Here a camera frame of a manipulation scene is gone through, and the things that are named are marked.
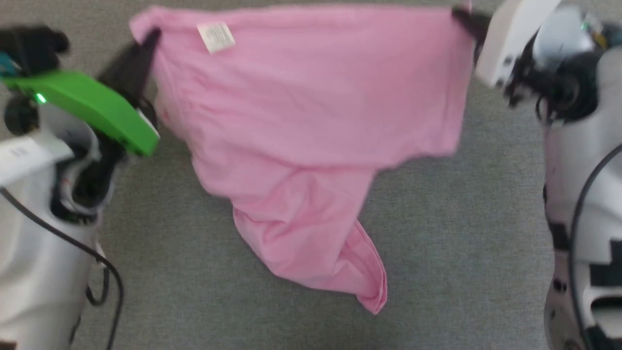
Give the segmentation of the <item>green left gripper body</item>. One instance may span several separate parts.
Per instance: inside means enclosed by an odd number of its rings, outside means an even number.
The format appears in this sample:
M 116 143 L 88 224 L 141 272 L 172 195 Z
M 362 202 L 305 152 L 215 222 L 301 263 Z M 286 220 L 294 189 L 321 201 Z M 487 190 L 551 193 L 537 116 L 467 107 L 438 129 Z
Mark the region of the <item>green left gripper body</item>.
M 127 151 L 150 157 L 158 132 L 113 89 L 79 71 L 56 70 L 32 77 L 3 77 L 9 88 L 40 94 L 45 101 L 123 144 Z

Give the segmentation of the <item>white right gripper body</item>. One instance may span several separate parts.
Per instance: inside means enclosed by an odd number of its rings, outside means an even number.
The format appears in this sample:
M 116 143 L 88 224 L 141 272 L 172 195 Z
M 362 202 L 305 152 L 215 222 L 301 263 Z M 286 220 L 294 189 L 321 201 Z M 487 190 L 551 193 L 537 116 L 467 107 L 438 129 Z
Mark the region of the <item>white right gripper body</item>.
M 485 86 L 505 86 L 527 43 L 559 0 L 506 0 L 492 15 L 475 67 L 475 77 Z

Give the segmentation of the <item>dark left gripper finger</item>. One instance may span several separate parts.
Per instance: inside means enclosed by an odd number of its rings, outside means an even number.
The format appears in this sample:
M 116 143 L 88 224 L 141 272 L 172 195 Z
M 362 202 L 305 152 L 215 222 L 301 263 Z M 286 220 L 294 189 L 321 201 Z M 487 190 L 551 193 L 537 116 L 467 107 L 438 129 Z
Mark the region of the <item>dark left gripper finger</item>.
M 153 64 L 154 46 L 133 46 L 121 61 L 119 91 L 131 106 L 143 97 Z
M 98 75 L 102 84 L 146 84 L 161 29 L 152 28 L 142 42 L 131 42 Z

